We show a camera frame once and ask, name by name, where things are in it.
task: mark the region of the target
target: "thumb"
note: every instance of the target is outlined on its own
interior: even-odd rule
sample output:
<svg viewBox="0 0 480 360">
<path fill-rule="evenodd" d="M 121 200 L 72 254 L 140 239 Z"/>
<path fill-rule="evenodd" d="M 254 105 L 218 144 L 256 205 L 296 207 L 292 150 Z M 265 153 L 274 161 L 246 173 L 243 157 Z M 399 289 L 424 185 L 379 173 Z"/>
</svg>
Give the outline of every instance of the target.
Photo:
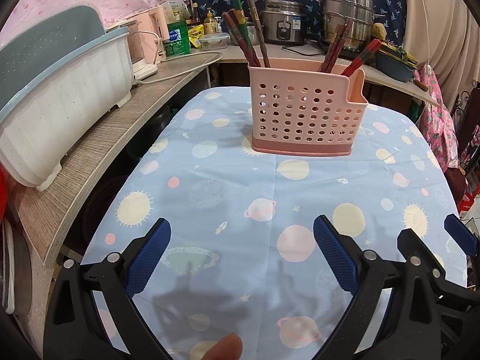
<svg viewBox="0 0 480 360">
<path fill-rule="evenodd" d="M 242 340 L 232 333 L 211 347 L 202 360 L 239 360 L 242 355 Z"/>
</svg>

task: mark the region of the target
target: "plastic basket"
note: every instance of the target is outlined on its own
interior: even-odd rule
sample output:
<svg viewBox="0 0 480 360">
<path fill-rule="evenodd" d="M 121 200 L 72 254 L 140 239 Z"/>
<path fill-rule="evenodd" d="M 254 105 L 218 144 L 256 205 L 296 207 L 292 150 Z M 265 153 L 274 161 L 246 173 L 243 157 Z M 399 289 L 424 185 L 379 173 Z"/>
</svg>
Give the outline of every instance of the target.
<svg viewBox="0 0 480 360">
<path fill-rule="evenodd" d="M 319 73 L 322 62 L 271 58 L 251 67 L 253 139 L 258 152 L 281 155 L 349 155 L 368 104 L 365 73 L 348 78 L 345 66 Z"/>
</svg>

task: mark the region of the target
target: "rice cooker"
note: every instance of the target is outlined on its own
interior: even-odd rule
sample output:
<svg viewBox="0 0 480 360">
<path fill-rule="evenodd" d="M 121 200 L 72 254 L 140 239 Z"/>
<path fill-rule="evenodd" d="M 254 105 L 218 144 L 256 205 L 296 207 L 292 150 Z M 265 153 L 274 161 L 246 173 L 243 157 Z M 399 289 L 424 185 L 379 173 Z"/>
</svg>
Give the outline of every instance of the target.
<svg viewBox="0 0 480 360">
<path fill-rule="evenodd" d="M 304 44 L 307 19 L 304 7 L 295 1 L 265 0 L 265 10 L 262 10 L 265 42 L 290 46 Z"/>
</svg>

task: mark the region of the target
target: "yellow bottle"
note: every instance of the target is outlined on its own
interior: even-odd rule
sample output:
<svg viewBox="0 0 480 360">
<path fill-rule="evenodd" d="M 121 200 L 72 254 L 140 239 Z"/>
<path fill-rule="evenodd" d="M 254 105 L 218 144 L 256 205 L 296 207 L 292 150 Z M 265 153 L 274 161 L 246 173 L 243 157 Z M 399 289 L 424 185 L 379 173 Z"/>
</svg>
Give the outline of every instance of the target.
<svg viewBox="0 0 480 360">
<path fill-rule="evenodd" d="M 207 8 L 207 17 L 203 21 L 203 30 L 205 35 L 216 34 L 218 33 L 218 22 L 217 19 L 213 17 L 211 12 L 212 8 Z"/>
</svg>

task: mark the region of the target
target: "blue gripper pad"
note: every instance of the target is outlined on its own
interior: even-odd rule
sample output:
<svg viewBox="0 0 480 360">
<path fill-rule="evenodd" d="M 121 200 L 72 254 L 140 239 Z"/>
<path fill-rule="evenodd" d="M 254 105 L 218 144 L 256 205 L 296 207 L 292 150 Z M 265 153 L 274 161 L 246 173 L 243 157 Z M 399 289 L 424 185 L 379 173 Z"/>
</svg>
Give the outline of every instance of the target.
<svg viewBox="0 0 480 360">
<path fill-rule="evenodd" d="M 328 225 L 318 216 L 313 222 L 313 236 L 340 287 L 355 296 L 360 287 L 357 267 Z"/>
<path fill-rule="evenodd" d="M 150 276 L 152 276 L 170 242 L 170 236 L 170 223 L 163 220 L 128 267 L 125 292 L 130 299 L 145 289 Z"/>
<path fill-rule="evenodd" d="M 443 226 L 467 256 L 476 256 L 478 240 L 454 214 L 445 218 Z"/>
</svg>

